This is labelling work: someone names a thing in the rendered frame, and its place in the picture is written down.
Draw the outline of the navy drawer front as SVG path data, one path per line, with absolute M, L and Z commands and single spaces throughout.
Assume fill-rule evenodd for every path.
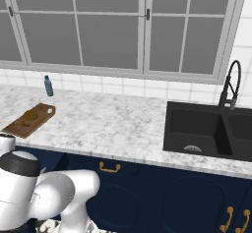
M 80 154 L 65 153 L 65 164 L 68 171 L 85 171 L 87 177 L 85 183 L 94 183 L 94 190 L 97 192 L 105 183 L 126 184 L 132 182 L 133 186 L 142 184 L 156 184 L 163 186 L 183 177 L 203 177 L 217 182 L 224 189 L 237 185 L 245 190 L 250 180 L 228 177 L 217 174 L 200 173 L 189 170 L 174 169 L 170 167 L 154 166 L 142 163 L 128 162 L 123 160 L 92 157 Z M 104 162 L 105 168 L 114 169 L 116 164 L 121 165 L 117 173 L 106 173 L 99 170 L 99 163 Z

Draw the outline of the black spring tap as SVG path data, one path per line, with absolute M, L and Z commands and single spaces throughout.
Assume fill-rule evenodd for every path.
M 236 87 L 233 87 L 231 84 L 231 73 L 234 66 L 237 66 L 237 70 L 238 70 Z M 219 100 L 220 109 L 224 109 L 227 104 L 229 105 L 230 110 L 233 110 L 235 108 L 235 104 L 238 98 L 240 83 L 241 83 L 241 64 L 238 60 L 234 60 L 230 65 L 230 68 L 228 70 L 227 76 L 224 81 L 222 92 L 220 94 L 220 100 Z M 231 99 L 227 98 L 229 90 L 231 90 L 232 92 Z

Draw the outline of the green-brown avocado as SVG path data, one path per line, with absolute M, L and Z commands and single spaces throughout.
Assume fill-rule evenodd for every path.
M 28 126 L 30 124 L 30 121 L 33 121 L 38 118 L 38 115 L 35 111 L 29 110 L 24 113 L 23 117 L 24 117 L 23 125 Z

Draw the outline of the black double sink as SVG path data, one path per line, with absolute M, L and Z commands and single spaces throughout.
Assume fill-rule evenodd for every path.
M 169 101 L 162 150 L 252 162 L 252 109 Z

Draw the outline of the black window latch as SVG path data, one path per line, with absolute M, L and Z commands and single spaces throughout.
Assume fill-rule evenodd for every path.
M 14 17 L 15 15 L 19 15 L 19 12 L 15 12 L 14 9 L 11 6 L 8 6 L 9 14 L 11 17 Z
M 146 14 L 144 16 L 140 16 L 140 17 L 144 17 L 147 21 L 149 21 L 150 17 L 151 17 L 151 9 L 147 9 Z

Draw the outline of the brown wooden cutting board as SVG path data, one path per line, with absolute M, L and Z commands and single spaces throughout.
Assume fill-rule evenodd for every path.
M 26 139 L 40 126 L 52 118 L 55 114 L 55 107 L 39 103 L 37 106 L 26 111 L 20 118 L 3 129 L 3 132 L 16 137 Z

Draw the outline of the blue-green bottle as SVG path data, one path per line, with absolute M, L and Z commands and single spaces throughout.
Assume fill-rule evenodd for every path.
M 44 85 L 45 85 L 45 90 L 48 96 L 53 96 L 53 88 L 52 88 L 52 83 L 49 77 L 46 75 L 44 76 Z

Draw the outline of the grey-framed window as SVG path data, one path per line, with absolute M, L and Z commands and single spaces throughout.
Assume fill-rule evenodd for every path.
M 243 3 L 0 0 L 0 68 L 220 85 Z

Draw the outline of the navy cupboard door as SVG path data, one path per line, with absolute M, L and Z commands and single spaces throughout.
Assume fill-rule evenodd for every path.
M 163 186 L 105 183 L 87 203 L 96 225 L 114 233 L 221 233 L 247 193 L 203 177 L 183 177 Z
M 252 184 L 249 186 L 243 203 L 243 233 L 252 233 Z

